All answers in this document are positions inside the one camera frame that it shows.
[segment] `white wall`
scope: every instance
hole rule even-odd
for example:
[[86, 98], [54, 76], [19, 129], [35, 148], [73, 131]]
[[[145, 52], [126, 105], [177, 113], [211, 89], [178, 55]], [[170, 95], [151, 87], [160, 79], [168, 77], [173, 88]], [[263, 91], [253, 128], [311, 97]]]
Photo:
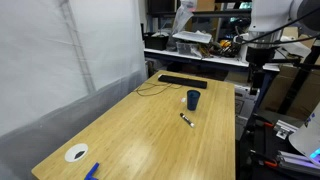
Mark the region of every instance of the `white wall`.
[[[87, 96], [88, 77], [97, 90], [118, 83], [115, 99], [145, 78], [137, 2], [70, 0], [73, 14], [64, 14], [68, 2], [0, 1], [0, 137]], [[140, 79], [124, 82], [132, 73]]]
[[0, 1], [0, 136], [87, 95], [57, 1]]
[[139, 17], [140, 23], [144, 24], [144, 32], [147, 30], [147, 0], [138, 0], [139, 1]]

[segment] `black cable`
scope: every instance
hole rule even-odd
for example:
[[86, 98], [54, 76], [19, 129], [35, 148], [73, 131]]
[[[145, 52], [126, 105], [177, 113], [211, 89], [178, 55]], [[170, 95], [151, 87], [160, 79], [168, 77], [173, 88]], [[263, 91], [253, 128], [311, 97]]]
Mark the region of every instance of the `black cable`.
[[256, 37], [256, 38], [254, 38], [254, 39], [251, 39], [251, 40], [249, 40], [249, 41], [248, 41], [248, 40], [245, 40], [245, 39], [243, 39], [243, 38], [241, 38], [241, 39], [246, 42], [246, 43], [244, 43], [244, 44], [253, 43], [253, 42], [256, 41], [256, 40], [259, 40], [259, 39], [261, 39], [261, 38], [263, 38], [263, 37], [265, 37], [265, 36], [268, 36], [268, 35], [270, 35], [270, 34], [272, 34], [272, 33], [275, 33], [275, 32], [277, 32], [277, 31], [280, 31], [280, 30], [284, 29], [285, 27], [288, 27], [288, 26], [290, 26], [290, 25], [292, 25], [292, 24], [294, 24], [294, 23], [296, 23], [296, 22], [298, 22], [298, 21], [300, 21], [300, 20], [302, 20], [302, 19], [310, 16], [311, 14], [313, 14], [313, 13], [319, 11], [319, 10], [320, 10], [320, 7], [314, 9], [313, 11], [310, 11], [309, 13], [301, 16], [300, 18], [298, 18], [298, 19], [296, 19], [296, 20], [293, 20], [293, 21], [291, 21], [291, 22], [289, 22], [289, 23], [287, 23], [287, 24], [285, 24], [285, 25], [283, 25], [283, 26], [280, 26], [280, 27], [278, 27], [278, 28], [276, 28], [276, 29], [274, 29], [274, 30], [272, 30], [272, 31], [270, 31], [270, 32], [267, 32], [267, 33], [265, 33], [265, 34], [263, 34], [263, 35], [261, 35], [261, 36], [259, 36], [259, 37]]
[[[284, 58], [286, 58], [289, 62], [288, 63], [291, 63], [292, 65], [294, 65], [294, 63], [293, 62], [290, 62], [290, 59], [288, 59], [287, 58], [287, 56], [285, 56], [281, 51], [279, 51], [278, 49], [276, 49], [276, 51], [278, 51]], [[313, 75], [315, 75], [315, 76], [320, 76], [319, 74], [316, 74], [316, 73], [313, 73], [313, 70], [305, 70], [305, 69], [303, 69], [303, 68], [300, 68], [300, 67], [298, 67], [298, 69], [299, 70], [301, 70], [301, 71], [304, 71], [304, 72], [308, 72], [308, 73], [310, 73], [310, 74], [313, 74]]]
[[[145, 82], [146, 84], [151, 84], [153, 85], [152, 87], [149, 87], [149, 88], [145, 88], [145, 89], [140, 89], [140, 87], [142, 86], [139, 86], [134, 92], [136, 92], [137, 94], [139, 94], [140, 96], [154, 96], [154, 95], [158, 95], [160, 93], [162, 93], [163, 91], [165, 91], [166, 89], [168, 88], [172, 88], [172, 89], [179, 89], [182, 87], [182, 85], [180, 85], [179, 87], [171, 87], [173, 84], [153, 84], [153, 83], [148, 83], [148, 82]], [[157, 92], [157, 93], [154, 93], [154, 94], [141, 94], [139, 93], [140, 91], [145, 91], [145, 90], [149, 90], [149, 89], [152, 89], [156, 86], [166, 86], [166, 88], [162, 89], [160, 92]]]
[[274, 44], [274, 45], [277, 45], [277, 44], [289, 44], [289, 43], [295, 43], [295, 42], [302, 42], [302, 41], [308, 41], [308, 40], [311, 40], [311, 39], [314, 39], [314, 38], [318, 38], [320, 37], [320, 34], [317, 34], [315, 36], [311, 36], [311, 37], [308, 37], [308, 38], [304, 38], [304, 39], [297, 39], [297, 40], [293, 40], [293, 41], [275, 41], [275, 42], [270, 42], [270, 43], [265, 43], [265, 42], [250, 42], [248, 40], [245, 40], [243, 38], [240, 37], [240, 34], [239, 34], [239, 30], [238, 30], [238, 26], [235, 27], [236, 29], [236, 33], [237, 35], [239, 36], [239, 38], [243, 41], [245, 41], [244, 43], [241, 43], [240, 45], [244, 45], [244, 44], [249, 44], [249, 43], [252, 43], [252, 44]]

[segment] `marker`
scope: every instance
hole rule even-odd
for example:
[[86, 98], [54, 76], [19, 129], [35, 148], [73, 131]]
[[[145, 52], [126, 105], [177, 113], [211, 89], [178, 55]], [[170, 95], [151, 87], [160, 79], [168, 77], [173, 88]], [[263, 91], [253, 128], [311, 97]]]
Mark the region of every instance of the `marker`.
[[194, 128], [194, 124], [184, 115], [183, 113], [180, 113], [180, 116], [182, 119], [184, 119], [192, 128]]

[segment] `shelf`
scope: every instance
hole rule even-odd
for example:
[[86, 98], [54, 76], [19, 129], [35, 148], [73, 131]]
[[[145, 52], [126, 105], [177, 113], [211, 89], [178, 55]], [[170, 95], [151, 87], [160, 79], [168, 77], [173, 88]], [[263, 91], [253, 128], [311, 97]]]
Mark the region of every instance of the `shelf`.
[[[251, 10], [248, 9], [237, 9], [237, 10], [225, 10], [225, 11], [204, 11], [204, 12], [193, 12], [193, 17], [215, 17], [215, 18], [222, 18], [222, 17], [250, 17]], [[152, 13], [148, 15], [152, 17], [175, 17], [175, 12], [166, 12], [166, 13]]]

